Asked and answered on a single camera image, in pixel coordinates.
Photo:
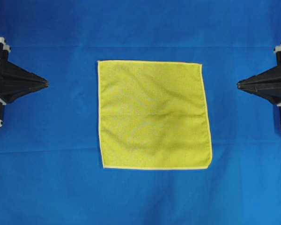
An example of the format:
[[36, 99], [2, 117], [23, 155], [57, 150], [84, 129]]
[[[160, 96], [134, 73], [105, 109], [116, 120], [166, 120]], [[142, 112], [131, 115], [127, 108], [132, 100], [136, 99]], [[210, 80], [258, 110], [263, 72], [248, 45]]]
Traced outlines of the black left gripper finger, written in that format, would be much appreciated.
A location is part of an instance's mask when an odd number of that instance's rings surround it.
[[9, 62], [0, 60], [0, 74], [7, 78], [32, 81], [37, 83], [48, 83], [48, 81], [32, 72], [26, 71], [21, 67]]
[[3, 82], [0, 85], [0, 98], [7, 104], [27, 94], [45, 89], [49, 83], [45, 82]]

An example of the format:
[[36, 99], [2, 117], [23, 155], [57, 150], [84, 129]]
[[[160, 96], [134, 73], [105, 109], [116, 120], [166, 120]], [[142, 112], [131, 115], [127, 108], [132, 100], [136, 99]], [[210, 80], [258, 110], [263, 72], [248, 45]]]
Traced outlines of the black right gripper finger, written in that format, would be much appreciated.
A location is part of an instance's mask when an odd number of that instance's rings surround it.
[[237, 83], [238, 86], [256, 84], [256, 83], [274, 83], [281, 82], [281, 64], [262, 72], [258, 75], [251, 76]]
[[277, 105], [281, 102], [281, 89], [272, 89], [263, 85], [255, 84], [238, 84], [239, 90], [256, 95], [268, 100], [271, 104]]

